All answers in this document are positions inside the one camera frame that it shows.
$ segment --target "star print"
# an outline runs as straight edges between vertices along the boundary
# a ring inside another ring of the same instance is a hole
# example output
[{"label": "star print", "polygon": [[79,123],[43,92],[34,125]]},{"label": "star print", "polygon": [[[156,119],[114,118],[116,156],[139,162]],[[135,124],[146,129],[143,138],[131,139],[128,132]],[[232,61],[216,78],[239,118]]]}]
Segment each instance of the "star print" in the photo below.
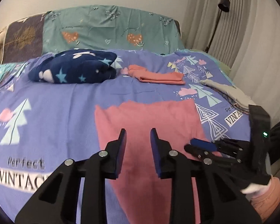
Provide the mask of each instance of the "star print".
[{"label": "star print", "polygon": [[86,77],[83,77],[83,74],[81,75],[81,77],[79,77],[79,79],[80,79],[81,82],[86,82],[85,81]]},{"label": "star print", "polygon": [[66,74],[62,73],[62,68],[60,69],[59,74],[56,74],[55,76],[59,78],[60,83],[67,83],[67,81],[65,80]]},{"label": "star print", "polygon": [[112,62],[111,60],[108,60],[108,59],[106,59],[106,58],[103,59],[103,60],[99,60],[99,61],[101,61],[101,62],[107,64],[108,66],[109,66],[109,62]]}]

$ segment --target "metal screw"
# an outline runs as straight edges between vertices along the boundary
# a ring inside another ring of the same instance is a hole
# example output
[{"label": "metal screw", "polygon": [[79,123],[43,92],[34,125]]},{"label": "metal screw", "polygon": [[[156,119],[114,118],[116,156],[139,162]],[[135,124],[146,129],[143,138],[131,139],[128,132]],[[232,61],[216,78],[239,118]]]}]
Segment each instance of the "metal screw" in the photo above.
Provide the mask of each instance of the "metal screw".
[{"label": "metal screw", "polygon": [[211,165],[213,163],[213,161],[210,159],[210,158],[204,158],[203,159],[203,162],[206,164],[206,165]]},{"label": "metal screw", "polygon": [[66,165],[66,166],[70,166],[70,165],[72,165],[74,163],[74,161],[72,160],[72,159],[66,159],[65,161],[64,161],[64,164]]},{"label": "metal screw", "polygon": [[107,152],[107,151],[100,151],[100,152],[99,152],[99,156],[101,156],[101,157],[104,157],[104,156],[106,156],[106,155],[108,155],[108,152]]},{"label": "metal screw", "polygon": [[178,154],[178,152],[175,151],[175,150],[171,150],[171,151],[169,152],[169,155],[170,155],[170,156],[177,156],[177,154]]}]

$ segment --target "gray curtain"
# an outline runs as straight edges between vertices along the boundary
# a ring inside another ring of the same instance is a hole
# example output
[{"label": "gray curtain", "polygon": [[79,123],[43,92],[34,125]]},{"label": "gray curtain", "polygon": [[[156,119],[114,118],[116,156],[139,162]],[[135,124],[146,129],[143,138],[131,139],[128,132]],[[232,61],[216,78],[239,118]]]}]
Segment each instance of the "gray curtain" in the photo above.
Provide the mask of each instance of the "gray curtain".
[{"label": "gray curtain", "polygon": [[[189,0],[182,28],[188,49],[204,50],[213,34],[220,0]],[[229,67],[237,56],[247,26],[250,0],[230,0],[229,13],[222,12],[209,54]]]}]

